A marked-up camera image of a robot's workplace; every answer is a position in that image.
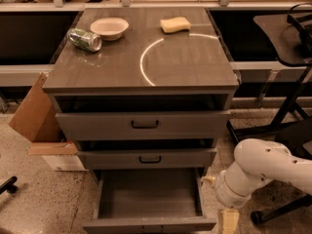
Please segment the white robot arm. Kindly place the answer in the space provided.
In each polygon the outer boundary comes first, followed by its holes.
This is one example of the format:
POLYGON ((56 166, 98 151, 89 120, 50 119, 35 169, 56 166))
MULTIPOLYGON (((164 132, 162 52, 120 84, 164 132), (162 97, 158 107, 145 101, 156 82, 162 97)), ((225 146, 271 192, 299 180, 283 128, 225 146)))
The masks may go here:
POLYGON ((251 213, 253 224, 260 225, 278 216, 312 204, 312 161, 293 156, 282 143, 257 138, 240 141, 234 149, 234 162, 217 176, 203 176, 208 181, 220 204, 220 234, 235 234, 239 213, 259 188, 273 180, 282 181, 305 193, 284 207, 265 214, 251 213))

